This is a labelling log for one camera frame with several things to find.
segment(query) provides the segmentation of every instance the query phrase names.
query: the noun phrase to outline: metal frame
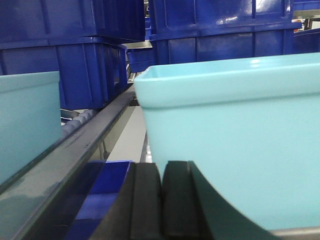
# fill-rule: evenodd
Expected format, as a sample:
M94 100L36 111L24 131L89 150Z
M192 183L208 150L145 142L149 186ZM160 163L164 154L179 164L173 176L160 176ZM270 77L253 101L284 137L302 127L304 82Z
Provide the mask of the metal frame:
M1 240L23 240L99 145L114 146L120 135L115 134L116 123L121 116L128 121L130 114L124 113L134 94L131 86L0 195ZM123 129L126 121L121 121Z
M320 226L271 231L272 234L284 240L319 240Z

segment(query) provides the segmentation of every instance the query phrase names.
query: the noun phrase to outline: blue plastic crate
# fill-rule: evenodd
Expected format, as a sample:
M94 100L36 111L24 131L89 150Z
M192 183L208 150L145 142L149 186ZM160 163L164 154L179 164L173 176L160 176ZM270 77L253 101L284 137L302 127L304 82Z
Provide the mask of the blue plastic crate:
M151 35L151 20L150 17L145 18L145 40L149 40L149 37Z
M130 166L128 160L107 161L63 240L87 240L116 200Z
M320 52L320 28L296 32L293 50L296 54Z
M150 0L153 33L291 23L293 0Z
M150 36L155 64L180 64L293 53L300 22L175 32Z
M132 73L143 72L149 66L155 65L153 48L128 49L127 56Z
M143 0L1 0L0 42L101 36L145 39Z
M294 1L294 10L312 10L320 9L320 0L295 0Z
M103 37L0 43L0 75L60 72L63 109L99 109L128 84L126 48Z

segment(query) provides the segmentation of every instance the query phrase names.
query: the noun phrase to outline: light blue plastic bin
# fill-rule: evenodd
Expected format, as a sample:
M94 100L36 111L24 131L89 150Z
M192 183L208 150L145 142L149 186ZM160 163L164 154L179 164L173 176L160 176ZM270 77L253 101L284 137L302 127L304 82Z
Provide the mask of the light blue plastic bin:
M0 76L0 184L60 136L59 72Z
M195 161L261 227L320 226L320 53L156 65L135 88L162 173Z

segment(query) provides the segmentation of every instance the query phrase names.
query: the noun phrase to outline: stacked blue crate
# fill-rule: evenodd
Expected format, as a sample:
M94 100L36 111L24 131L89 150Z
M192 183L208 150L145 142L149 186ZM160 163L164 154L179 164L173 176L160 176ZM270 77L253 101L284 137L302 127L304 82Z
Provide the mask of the stacked blue crate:
M101 36L145 39L143 0L3 0L0 42Z
M296 32L293 48L295 54L320 52L320 28Z
M145 18L145 40L148 41L152 34L150 17ZM150 48L134 48L127 50L127 56L132 73L139 73L149 66L155 65L154 51Z
M150 0L156 64L293 52L293 0Z
M0 75L59 71L63 109L100 109L128 84L126 48L103 37L0 43Z
M320 0L294 0L294 10L315 10L320 9Z
M126 48L145 39L143 0L0 1L0 75L60 71L60 104L100 109L127 87Z

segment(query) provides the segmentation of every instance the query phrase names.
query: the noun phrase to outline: gray floor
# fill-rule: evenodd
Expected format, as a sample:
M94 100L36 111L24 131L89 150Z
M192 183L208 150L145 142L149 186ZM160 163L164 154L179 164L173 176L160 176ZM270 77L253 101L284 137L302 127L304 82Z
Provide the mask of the gray floor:
M129 106L129 108L134 108L134 110L111 151L108 161L132 160L136 163L140 162L146 136L145 119L140 106Z

